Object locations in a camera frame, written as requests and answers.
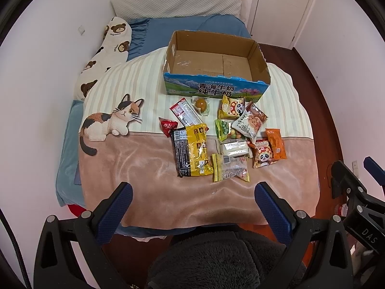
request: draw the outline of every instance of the bear print pillow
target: bear print pillow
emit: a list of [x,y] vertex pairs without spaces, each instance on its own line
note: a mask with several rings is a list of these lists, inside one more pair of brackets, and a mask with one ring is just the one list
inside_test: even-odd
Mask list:
[[88,91],[111,67],[127,61],[132,29],[115,16],[104,29],[104,41],[94,57],[85,63],[74,90],[74,99],[84,101]]

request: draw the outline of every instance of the white pillow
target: white pillow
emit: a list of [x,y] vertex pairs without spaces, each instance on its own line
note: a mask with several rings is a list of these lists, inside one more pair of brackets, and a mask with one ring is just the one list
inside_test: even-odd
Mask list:
[[244,20],[242,0],[111,0],[111,3],[115,13],[126,21],[213,14],[232,14]]

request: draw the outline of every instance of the wooden floor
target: wooden floor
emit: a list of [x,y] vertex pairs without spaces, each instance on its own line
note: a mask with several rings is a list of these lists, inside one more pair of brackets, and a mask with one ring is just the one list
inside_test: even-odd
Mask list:
[[[335,206],[342,204],[343,198],[332,199],[330,167],[333,162],[342,160],[342,151],[328,106],[315,79],[295,49],[260,46],[267,62],[274,63],[291,75],[300,102],[309,114],[320,180],[320,200],[315,217],[330,218],[334,214]],[[275,239],[268,225],[244,223],[240,226],[266,235],[272,240]],[[149,265],[167,248],[170,239],[170,237],[165,240],[152,239],[145,243],[115,235],[111,243],[105,245],[103,249],[127,283],[143,288]],[[309,262],[311,251],[312,248],[309,246],[303,260],[305,263]]]

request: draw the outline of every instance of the green snack bag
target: green snack bag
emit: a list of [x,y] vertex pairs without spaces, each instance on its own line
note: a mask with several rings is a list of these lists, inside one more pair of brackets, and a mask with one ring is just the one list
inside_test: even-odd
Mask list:
[[215,120],[215,131],[218,139],[220,141],[225,141],[226,139],[245,139],[240,132],[231,127],[231,123],[221,119]]

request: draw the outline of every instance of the blue bed sheet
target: blue bed sheet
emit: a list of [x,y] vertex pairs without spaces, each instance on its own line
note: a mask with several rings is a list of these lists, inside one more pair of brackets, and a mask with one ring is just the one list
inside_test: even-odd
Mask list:
[[168,46],[176,30],[200,30],[250,38],[244,23],[234,15],[146,18],[129,22],[132,40],[127,61]]
[[[175,30],[201,30],[233,34],[250,38],[245,25],[233,15],[189,16],[175,18],[147,18],[129,22],[132,28],[132,41],[128,60],[167,46]],[[75,175],[78,165],[78,129],[83,116],[83,102],[73,101],[65,131],[62,156],[56,179],[56,194],[59,204],[77,204],[85,207],[81,185]],[[188,229],[149,229],[143,227],[122,227],[117,233],[134,237],[176,235],[194,230]]]

